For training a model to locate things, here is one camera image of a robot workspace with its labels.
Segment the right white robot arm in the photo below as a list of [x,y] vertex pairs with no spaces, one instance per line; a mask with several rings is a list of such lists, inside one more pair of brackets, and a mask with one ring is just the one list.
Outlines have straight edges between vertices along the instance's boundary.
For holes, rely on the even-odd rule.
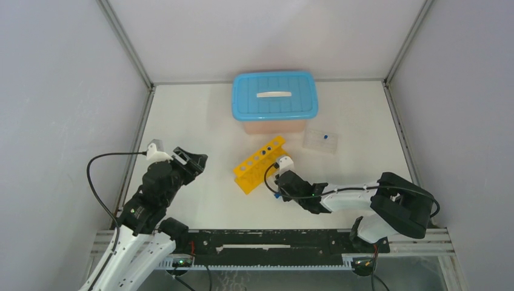
[[382,173],[377,182],[357,186],[309,183],[291,170],[275,176],[276,196],[295,201],[313,214],[362,210],[369,216],[356,219],[350,243],[366,252],[380,239],[393,234],[422,239],[430,220],[441,210],[428,191],[392,173]]

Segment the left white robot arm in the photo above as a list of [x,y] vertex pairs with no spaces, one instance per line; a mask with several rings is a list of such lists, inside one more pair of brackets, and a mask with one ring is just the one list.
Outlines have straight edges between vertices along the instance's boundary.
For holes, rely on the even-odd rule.
[[81,290],[136,290],[167,255],[189,246],[189,228],[165,214],[178,190],[204,171],[208,156],[180,147],[168,154],[155,142],[142,155],[149,162],[142,183],[113,219],[112,239]]

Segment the blue plastic box lid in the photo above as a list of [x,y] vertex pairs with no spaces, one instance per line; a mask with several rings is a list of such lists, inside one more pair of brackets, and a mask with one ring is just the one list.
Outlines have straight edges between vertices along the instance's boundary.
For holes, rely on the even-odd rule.
[[318,110],[318,92],[310,72],[243,73],[233,80],[232,115],[238,121],[312,119]]

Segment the yellow test tube rack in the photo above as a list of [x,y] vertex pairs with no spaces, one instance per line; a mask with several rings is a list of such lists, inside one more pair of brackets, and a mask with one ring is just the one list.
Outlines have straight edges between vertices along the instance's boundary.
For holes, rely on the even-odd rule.
[[[264,178],[268,178],[276,172],[274,167],[268,170],[268,172],[267,169],[276,163],[279,157],[288,155],[282,148],[284,144],[285,139],[282,136],[276,136],[233,169],[235,183],[245,195],[250,194],[262,184]],[[266,150],[267,153],[261,155],[262,150]]]

